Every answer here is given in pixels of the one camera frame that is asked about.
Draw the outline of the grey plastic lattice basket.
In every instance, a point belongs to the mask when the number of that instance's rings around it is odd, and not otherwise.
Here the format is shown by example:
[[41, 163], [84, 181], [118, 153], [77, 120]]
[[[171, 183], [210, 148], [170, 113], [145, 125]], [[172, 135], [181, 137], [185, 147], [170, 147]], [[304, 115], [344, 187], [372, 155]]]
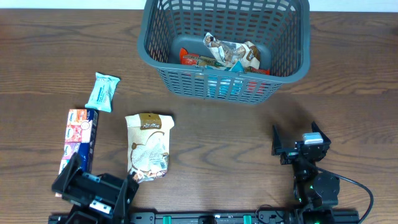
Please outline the grey plastic lattice basket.
[[[138, 52], [165, 86], [182, 96], [258, 104], [310, 68], [307, 0], [148, 0]], [[180, 63], [180, 51], [210, 57], [207, 34], [226, 42], [252, 42], [257, 71], [230, 72]]]

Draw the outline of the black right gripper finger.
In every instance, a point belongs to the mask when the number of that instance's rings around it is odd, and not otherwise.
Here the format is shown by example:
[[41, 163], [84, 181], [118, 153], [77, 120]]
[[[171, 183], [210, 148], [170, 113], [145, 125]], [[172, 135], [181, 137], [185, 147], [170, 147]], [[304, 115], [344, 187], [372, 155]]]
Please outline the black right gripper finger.
[[316, 122], [312, 122], [311, 123], [311, 127], [312, 127], [312, 131], [314, 132], [314, 133], [319, 133], [320, 134], [320, 136], [322, 137], [322, 139], [323, 139], [323, 143], [324, 144], [330, 144], [331, 143], [331, 140], [324, 134], [324, 132], [318, 127], [318, 125], [316, 124]]
[[272, 131], [273, 131], [273, 135], [272, 135], [272, 151], [271, 154], [273, 156], [277, 156], [280, 155], [283, 147], [282, 147], [282, 143], [280, 141], [280, 137], [279, 134], [277, 132], [277, 128], [275, 125], [272, 126]]

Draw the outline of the beige brown cookie bag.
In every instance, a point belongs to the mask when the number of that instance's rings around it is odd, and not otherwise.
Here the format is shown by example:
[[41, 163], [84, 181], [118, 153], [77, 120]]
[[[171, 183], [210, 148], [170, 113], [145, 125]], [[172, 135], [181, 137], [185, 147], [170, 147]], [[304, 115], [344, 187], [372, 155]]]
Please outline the beige brown cookie bag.
[[166, 175], [170, 157], [171, 116], [139, 113], [125, 117], [127, 124], [127, 171], [137, 182]]

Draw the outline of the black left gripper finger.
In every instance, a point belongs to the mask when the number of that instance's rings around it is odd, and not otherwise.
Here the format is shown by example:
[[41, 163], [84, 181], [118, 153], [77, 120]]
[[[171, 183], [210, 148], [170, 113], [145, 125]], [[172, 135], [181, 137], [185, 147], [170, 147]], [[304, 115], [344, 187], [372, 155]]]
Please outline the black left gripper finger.
[[133, 175], [129, 174], [126, 179], [123, 181], [121, 190], [119, 192], [115, 207], [113, 223], [115, 224], [123, 224], [129, 223], [129, 208], [132, 203], [132, 200], [136, 194], [136, 181], [133, 179]]
[[81, 158], [76, 152], [71, 156], [69, 163], [54, 180], [52, 184], [52, 191], [56, 194], [63, 194], [74, 176], [81, 173]]

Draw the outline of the light teal snack packet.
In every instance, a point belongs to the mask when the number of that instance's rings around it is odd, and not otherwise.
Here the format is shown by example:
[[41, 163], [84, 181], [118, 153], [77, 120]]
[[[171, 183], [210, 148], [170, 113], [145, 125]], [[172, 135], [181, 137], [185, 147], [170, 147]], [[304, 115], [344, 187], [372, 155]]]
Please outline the light teal snack packet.
[[119, 82], [118, 77], [96, 72], [96, 81], [85, 107], [112, 112], [111, 102]]

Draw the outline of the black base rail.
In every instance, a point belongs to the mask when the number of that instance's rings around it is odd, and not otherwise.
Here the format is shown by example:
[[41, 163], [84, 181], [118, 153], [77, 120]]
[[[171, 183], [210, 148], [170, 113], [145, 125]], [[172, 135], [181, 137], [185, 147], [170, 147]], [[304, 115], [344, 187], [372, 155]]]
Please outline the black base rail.
[[291, 224], [291, 223], [358, 223], [359, 215], [354, 210], [333, 210], [326, 212], [303, 212], [303, 218], [279, 210], [260, 210], [240, 213], [153, 213], [136, 212], [129, 218], [130, 224]]

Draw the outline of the orange snack bar wrapper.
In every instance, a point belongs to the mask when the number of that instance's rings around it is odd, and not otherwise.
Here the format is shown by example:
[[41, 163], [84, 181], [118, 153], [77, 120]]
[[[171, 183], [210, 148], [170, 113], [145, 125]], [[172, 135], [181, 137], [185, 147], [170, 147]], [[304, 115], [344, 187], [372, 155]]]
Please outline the orange snack bar wrapper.
[[[199, 67], [205, 67], [206, 65], [223, 67], [215, 58], [205, 57], [198, 54], [190, 54], [185, 48], [180, 49], [179, 53], [180, 63], [182, 65], [195, 65]], [[244, 72], [260, 73], [263, 75], [269, 75], [270, 70], [255, 69], [252, 67], [244, 68]]]

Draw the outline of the Kleenex tissue multipack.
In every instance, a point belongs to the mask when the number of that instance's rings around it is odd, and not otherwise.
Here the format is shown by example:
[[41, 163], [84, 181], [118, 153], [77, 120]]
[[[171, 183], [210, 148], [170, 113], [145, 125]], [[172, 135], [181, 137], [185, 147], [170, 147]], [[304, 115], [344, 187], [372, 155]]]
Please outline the Kleenex tissue multipack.
[[94, 109], [69, 109], [65, 131], [65, 144], [59, 174], [77, 153], [81, 159], [81, 169], [91, 172], [98, 112]]

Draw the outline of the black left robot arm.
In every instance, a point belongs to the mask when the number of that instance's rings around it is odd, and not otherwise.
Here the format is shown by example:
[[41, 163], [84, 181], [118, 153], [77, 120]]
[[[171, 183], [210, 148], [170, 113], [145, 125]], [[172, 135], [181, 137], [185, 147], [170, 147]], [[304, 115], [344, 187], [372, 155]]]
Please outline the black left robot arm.
[[73, 204], [59, 223], [129, 223], [129, 208], [139, 184], [131, 175], [120, 179], [111, 174], [83, 171], [80, 155], [74, 153], [52, 184], [52, 191]]

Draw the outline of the crumpled beige snack bag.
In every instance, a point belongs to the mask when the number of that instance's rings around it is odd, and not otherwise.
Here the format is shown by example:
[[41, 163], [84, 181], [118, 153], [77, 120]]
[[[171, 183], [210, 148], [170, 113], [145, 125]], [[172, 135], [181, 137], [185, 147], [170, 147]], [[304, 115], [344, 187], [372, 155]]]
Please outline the crumpled beige snack bag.
[[234, 67], [238, 62], [243, 68], [258, 69], [260, 66], [260, 50], [250, 41], [244, 43], [221, 41], [207, 32], [203, 43], [224, 67]]

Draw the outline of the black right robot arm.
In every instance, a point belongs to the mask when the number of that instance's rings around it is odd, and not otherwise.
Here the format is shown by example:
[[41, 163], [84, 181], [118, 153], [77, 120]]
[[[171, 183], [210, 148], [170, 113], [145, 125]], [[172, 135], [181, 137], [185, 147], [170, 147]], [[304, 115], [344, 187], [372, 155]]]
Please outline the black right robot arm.
[[315, 122], [312, 132], [302, 135], [294, 147], [284, 147], [276, 126], [273, 126], [272, 152], [280, 156], [282, 165], [291, 165], [294, 172], [294, 196], [300, 205], [284, 215], [286, 223], [332, 224], [336, 222], [333, 207], [338, 204], [340, 180], [321, 171], [316, 163], [330, 148], [330, 139]]

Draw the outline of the teal snack packet in basket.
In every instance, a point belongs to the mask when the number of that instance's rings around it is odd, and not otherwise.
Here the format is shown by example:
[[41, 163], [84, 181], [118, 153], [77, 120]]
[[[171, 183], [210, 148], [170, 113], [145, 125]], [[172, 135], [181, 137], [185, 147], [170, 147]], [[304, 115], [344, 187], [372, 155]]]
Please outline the teal snack packet in basket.
[[[216, 67], [211, 65], [206, 65], [206, 69], [209, 70], [223, 70], [227, 72], [243, 72], [244, 68], [241, 62], [237, 62], [233, 67]], [[215, 98], [218, 94], [218, 98], [226, 98], [227, 94], [238, 96], [242, 89], [243, 80], [236, 78], [232, 80], [228, 77], [218, 78], [217, 76], [210, 75], [208, 77], [207, 84], [207, 97]]]

